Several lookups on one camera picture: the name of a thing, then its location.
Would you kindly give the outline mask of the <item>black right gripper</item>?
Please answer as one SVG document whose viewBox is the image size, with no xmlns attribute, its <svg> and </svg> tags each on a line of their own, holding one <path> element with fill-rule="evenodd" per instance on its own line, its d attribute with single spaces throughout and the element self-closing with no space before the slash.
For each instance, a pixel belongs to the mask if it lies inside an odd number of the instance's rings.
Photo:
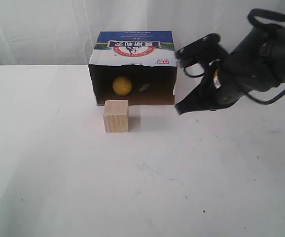
<svg viewBox="0 0 285 237">
<path fill-rule="evenodd" d="M 215 111 L 234 105 L 246 96 L 259 104 L 271 104 L 250 95 L 278 87 L 269 62 L 259 54 L 229 54 L 226 58 L 202 60 L 204 76 L 184 99 L 175 104 L 179 115 L 197 111 Z"/>
</svg>

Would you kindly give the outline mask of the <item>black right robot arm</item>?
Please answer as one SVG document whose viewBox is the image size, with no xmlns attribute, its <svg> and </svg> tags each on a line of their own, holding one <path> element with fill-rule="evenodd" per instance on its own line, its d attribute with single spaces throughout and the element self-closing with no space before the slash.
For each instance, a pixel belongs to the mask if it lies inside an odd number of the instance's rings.
<svg viewBox="0 0 285 237">
<path fill-rule="evenodd" d="M 285 96 L 285 28 L 269 28 L 273 34 L 253 28 L 232 52 L 215 33 L 176 51 L 183 70 L 196 64 L 203 69 L 200 83 L 176 104 L 178 114 L 226 109 L 241 97 L 270 105 Z"/>
</svg>

